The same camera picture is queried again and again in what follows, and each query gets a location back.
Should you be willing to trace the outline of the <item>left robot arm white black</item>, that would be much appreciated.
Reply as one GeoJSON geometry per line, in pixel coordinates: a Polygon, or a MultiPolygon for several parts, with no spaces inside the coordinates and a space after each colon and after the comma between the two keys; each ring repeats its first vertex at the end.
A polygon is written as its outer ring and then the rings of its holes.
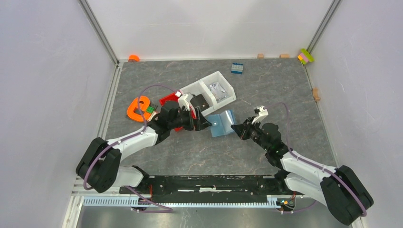
{"type": "Polygon", "coordinates": [[[172,129],[201,131],[211,125],[198,107],[191,111],[178,102],[168,101],[145,127],[109,141],[93,139],[76,167],[76,174],[84,180],[86,190],[103,193],[111,187],[130,186],[137,193],[145,193],[149,189],[146,174],[135,166],[121,165],[121,161],[161,143],[172,129]]]}

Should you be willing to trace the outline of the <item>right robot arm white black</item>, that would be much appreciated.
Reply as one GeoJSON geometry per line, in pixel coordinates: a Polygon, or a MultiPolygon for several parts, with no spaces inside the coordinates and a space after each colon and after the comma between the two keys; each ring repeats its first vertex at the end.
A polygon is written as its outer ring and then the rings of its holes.
{"type": "Polygon", "coordinates": [[[374,200],[354,171],[348,166],[323,165],[287,146],[273,123],[253,123],[248,118],[231,128],[242,140],[251,139],[265,151],[268,162],[279,168],[274,186],[277,192],[302,193],[327,207],[344,225],[365,217],[374,200]]]}

